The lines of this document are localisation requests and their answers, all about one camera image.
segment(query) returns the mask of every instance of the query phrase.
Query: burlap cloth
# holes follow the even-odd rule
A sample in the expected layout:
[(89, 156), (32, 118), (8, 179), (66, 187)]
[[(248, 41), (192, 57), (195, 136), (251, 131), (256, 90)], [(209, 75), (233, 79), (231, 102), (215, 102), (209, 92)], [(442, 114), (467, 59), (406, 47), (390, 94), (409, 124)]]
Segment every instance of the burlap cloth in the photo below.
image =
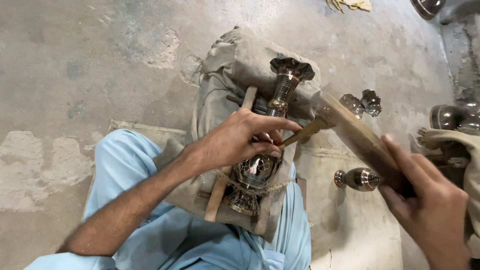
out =
[[(248, 28), (235, 27), (212, 45), (206, 59), (202, 61), (200, 72), (204, 77), (193, 105), (192, 122), (186, 134), (186, 144), (202, 138), (239, 108), (238, 104), (226, 99), (227, 95), (243, 98), (247, 87), (256, 85), (258, 86), (256, 104), (266, 108), (266, 102), (272, 97), (276, 86), (276, 75), (270, 70), (270, 61), (277, 57), (293, 57), (312, 65), (316, 73), (314, 79), (300, 83), (288, 104), (289, 119), (303, 126), (311, 122), (314, 119), (314, 113), (309, 101), (321, 87), (320, 69), (317, 64), (256, 36)], [(285, 131), (283, 138), (291, 135), (292, 132)], [(272, 198), (267, 229), (260, 235), (268, 242), (271, 242), (275, 236), (286, 191), (285, 183), (290, 181), (288, 175), (295, 147), (296, 144), (293, 144), (285, 149), (283, 165), (267, 187), (277, 185), (281, 188), (263, 197)], [(181, 143), (174, 139), (169, 140), (164, 151), (154, 158), (157, 169), (164, 168), (183, 148), (184, 145)], [(208, 199), (198, 194), (212, 192), (216, 174), (216, 171), (209, 171), (185, 181), (168, 195), (166, 201), (190, 213), (203, 216)], [(217, 221), (235, 224), (250, 232), (254, 231), (257, 221), (257, 217), (241, 214), (223, 203), (216, 218)]]

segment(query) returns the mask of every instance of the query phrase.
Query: hand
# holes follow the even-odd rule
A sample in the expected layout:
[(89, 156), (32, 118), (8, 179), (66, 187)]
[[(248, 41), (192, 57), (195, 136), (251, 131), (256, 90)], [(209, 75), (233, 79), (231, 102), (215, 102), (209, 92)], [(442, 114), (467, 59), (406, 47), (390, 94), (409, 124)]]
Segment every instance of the hand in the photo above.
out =
[(183, 154), (192, 155), (197, 173), (233, 165), (256, 154), (279, 158), (281, 151), (272, 144), (280, 143), (278, 130), (296, 132), (301, 127), (281, 117), (262, 116), (247, 109), (238, 109), (217, 128), (188, 146)]
[(407, 153), (388, 135), (382, 140), (418, 195), (404, 199), (380, 186), (390, 211), (423, 250), (431, 269), (468, 269), (470, 254), (464, 243), (468, 195), (424, 156)]

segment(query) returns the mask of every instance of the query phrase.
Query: wooden stick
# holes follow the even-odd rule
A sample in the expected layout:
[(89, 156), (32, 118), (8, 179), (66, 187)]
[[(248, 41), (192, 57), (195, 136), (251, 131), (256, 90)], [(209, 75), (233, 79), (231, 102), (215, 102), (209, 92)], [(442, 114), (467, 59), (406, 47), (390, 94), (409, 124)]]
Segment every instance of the wooden stick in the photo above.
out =
[(204, 219), (206, 221), (215, 222), (216, 213), (222, 202), (223, 195), (225, 194), (225, 188), (228, 183), (228, 176), (232, 172), (232, 166), (226, 166), (220, 169), (224, 175), (219, 175), (215, 179), (215, 184), (212, 189), (212, 194), (208, 200), (207, 209), (205, 210)]
[[(251, 110), (253, 107), (253, 103), (255, 102), (255, 98), (257, 96), (258, 87), (250, 86), (247, 89), (247, 93), (245, 94), (245, 98), (243, 99), (242, 108)], [(225, 175), (229, 176), (232, 171), (232, 166), (223, 167), (220, 169)], [(215, 222), (216, 214), (218, 212), (218, 208), (223, 199), (223, 195), (225, 194), (225, 188), (227, 187), (228, 179), (225, 177), (217, 176), (215, 179), (215, 184), (212, 189), (212, 195), (208, 200), (208, 205), (205, 210), (204, 219), (206, 221)]]
[(285, 141), (281, 142), (278, 146), (280, 150), (284, 150), (285, 147), (300, 141), (301, 139), (305, 138), (306, 136), (310, 136), (314, 134), (315, 132), (319, 131), (320, 129), (325, 129), (329, 128), (329, 125), (327, 122), (325, 122), (322, 118), (317, 117), (315, 120), (313, 120), (310, 124), (308, 124), (306, 127), (300, 129), (297, 131), (294, 135), (290, 136), (287, 138)]

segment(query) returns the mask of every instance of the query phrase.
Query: rope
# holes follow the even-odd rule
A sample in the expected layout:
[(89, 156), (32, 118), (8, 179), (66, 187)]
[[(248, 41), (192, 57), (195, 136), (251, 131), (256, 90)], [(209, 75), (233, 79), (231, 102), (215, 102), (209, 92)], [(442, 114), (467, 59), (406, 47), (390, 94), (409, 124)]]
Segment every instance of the rope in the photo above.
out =
[(247, 193), (247, 194), (250, 194), (250, 195), (256, 196), (256, 197), (261, 197), (261, 196), (267, 195), (267, 194), (269, 194), (273, 191), (280, 190), (281, 188), (288, 186), (290, 184), (290, 182), (295, 181), (295, 179), (290, 179), (289, 178), (288, 181), (286, 181), (285, 183), (271, 185), (270, 187), (265, 188), (263, 190), (252, 190), (252, 189), (244, 188), (240, 183), (238, 183), (235, 180), (231, 180), (230, 177), (228, 175), (224, 174), (221, 170), (215, 170), (215, 173), (217, 174), (218, 177), (225, 178), (227, 180), (228, 184), (230, 186), (233, 186), (233, 188), (235, 190), (241, 190), (244, 193)]

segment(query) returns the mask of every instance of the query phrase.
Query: finger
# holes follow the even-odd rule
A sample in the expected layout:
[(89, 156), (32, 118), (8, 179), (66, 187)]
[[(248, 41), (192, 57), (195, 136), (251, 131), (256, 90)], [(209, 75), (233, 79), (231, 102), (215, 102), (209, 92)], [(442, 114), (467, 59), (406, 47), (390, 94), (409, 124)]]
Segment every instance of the finger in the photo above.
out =
[(293, 121), (287, 120), (283, 117), (255, 115), (251, 118), (250, 125), (253, 128), (253, 133), (270, 132), (272, 130), (290, 130), (297, 132), (301, 126)]
[(403, 150), (400, 144), (395, 142), (389, 135), (383, 135), (382, 140), (403, 174), (410, 183), (412, 183), (415, 193), (421, 196), (431, 189), (434, 183), (433, 180), (430, 179), (423, 168), (411, 158), (410, 153)]
[(262, 154), (262, 155), (270, 155), (276, 158), (280, 158), (281, 150), (271, 143), (266, 142), (258, 142), (258, 143), (251, 143), (248, 145), (244, 151), (244, 159), (247, 160), (255, 155)]
[(438, 183), (447, 181), (444, 175), (426, 157), (421, 154), (411, 154), (411, 157), (432, 180)]
[(254, 134), (254, 136), (261, 142), (272, 143), (272, 139), (265, 132)]
[(274, 144), (279, 144), (283, 141), (282, 135), (280, 135), (280, 132), (278, 132), (276, 129), (268, 132), (268, 135), (270, 135), (270, 139), (273, 140)]
[(412, 214), (409, 204), (387, 185), (379, 186), (378, 190), (380, 190), (388, 209), (390, 209), (390, 212), (392, 212), (398, 222), (403, 225), (404, 222), (408, 221)]

